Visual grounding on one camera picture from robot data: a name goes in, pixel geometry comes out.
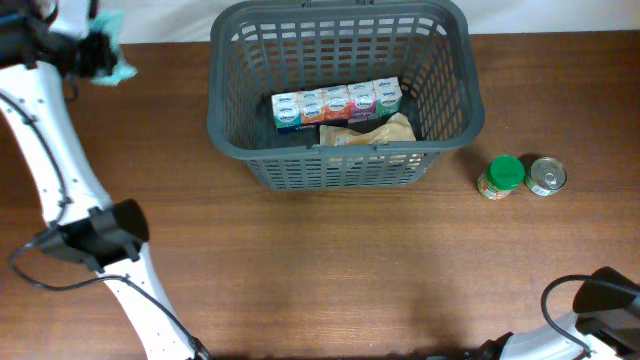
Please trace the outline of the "grey plastic basket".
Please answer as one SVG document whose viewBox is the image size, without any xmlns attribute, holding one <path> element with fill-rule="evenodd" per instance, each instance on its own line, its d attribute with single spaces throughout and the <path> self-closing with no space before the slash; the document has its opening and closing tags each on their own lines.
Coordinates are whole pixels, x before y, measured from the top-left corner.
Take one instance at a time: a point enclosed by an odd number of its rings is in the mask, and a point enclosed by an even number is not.
<svg viewBox="0 0 640 360">
<path fill-rule="evenodd" d="M 210 43 L 209 137 L 276 191 L 411 184 L 483 127 L 448 0 L 247 1 Z"/>
</svg>

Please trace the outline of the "multicolour tissue pack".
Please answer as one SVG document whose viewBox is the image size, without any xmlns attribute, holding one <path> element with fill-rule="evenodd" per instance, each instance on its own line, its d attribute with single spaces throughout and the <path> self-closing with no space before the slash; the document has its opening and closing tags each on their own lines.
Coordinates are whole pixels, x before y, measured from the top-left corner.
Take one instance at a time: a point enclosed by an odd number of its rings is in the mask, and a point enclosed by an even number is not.
<svg viewBox="0 0 640 360">
<path fill-rule="evenodd" d="M 279 133 L 330 124 L 377 120 L 399 111 L 403 92 L 397 77 L 271 96 Z"/>
</svg>

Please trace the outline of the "tan paper pouch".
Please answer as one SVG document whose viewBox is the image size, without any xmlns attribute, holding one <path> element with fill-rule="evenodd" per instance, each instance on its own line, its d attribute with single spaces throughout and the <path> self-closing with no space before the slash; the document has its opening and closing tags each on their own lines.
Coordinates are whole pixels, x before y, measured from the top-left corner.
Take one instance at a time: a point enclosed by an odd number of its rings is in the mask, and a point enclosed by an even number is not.
<svg viewBox="0 0 640 360">
<path fill-rule="evenodd" d="M 408 117 L 401 113 L 395 113 L 385 124 L 368 133 L 338 126 L 319 127 L 320 146 L 360 146 L 415 141 L 416 137 Z"/>
</svg>

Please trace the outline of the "green lid jar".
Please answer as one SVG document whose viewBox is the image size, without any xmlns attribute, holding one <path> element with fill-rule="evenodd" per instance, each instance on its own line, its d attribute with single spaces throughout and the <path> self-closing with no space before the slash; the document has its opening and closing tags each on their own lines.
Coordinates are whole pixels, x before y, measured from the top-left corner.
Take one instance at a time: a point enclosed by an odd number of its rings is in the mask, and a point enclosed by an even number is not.
<svg viewBox="0 0 640 360">
<path fill-rule="evenodd" d="M 489 200 L 503 199 L 518 188 L 525 178 L 522 162 L 511 155 L 496 157 L 479 176 L 477 188 Z"/>
</svg>

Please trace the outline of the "silver tin can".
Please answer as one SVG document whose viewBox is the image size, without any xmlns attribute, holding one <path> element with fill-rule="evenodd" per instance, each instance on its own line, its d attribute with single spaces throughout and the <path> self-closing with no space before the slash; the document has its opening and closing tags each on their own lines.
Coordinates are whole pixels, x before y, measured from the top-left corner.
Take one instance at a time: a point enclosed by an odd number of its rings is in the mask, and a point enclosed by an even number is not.
<svg viewBox="0 0 640 360">
<path fill-rule="evenodd" d="M 538 196 L 551 196 L 564 188 L 568 180 L 564 165 L 555 158 L 535 160 L 525 176 L 525 184 Z"/>
</svg>

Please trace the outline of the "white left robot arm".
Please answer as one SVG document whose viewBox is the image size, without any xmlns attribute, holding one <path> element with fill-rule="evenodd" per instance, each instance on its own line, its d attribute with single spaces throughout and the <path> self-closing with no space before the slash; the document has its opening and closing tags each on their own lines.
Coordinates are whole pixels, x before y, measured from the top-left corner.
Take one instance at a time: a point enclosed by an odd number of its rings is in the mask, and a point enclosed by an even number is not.
<svg viewBox="0 0 640 360">
<path fill-rule="evenodd" d="M 122 17 L 96 1 L 1 4 L 1 112 L 35 182 L 45 229 L 14 250 L 9 265 L 28 284 L 52 292 L 17 266 L 37 249 L 86 266 L 115 296 L 149 359 L 207 359 L 180 321 L 154 270 L 148 224 L 139 204 L 119 203 L 90 167 L 67 111 L 66 81 L 115 86 L 136 73 L 119 44 Z"/>
</svg>

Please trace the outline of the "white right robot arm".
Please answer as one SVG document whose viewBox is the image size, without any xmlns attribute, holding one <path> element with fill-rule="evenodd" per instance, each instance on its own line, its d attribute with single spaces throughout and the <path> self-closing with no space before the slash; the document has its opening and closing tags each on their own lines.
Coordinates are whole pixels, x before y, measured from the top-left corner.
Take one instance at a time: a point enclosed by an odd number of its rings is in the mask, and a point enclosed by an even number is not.
<svg viewBox="0 0 640 360">
<path fill-rule="evenodd" d="M 549 311 L 551 292 L 579 282 L 572 310 L 556 319 Z M 572 274 L 549 283 L 540 298 L 546 324 L 526 333 L 506 333 L 488 340 L 472 359 L 585 359 L 639 358 L 639 285 L 605 266 L 590 275 Z"/>
</svg>

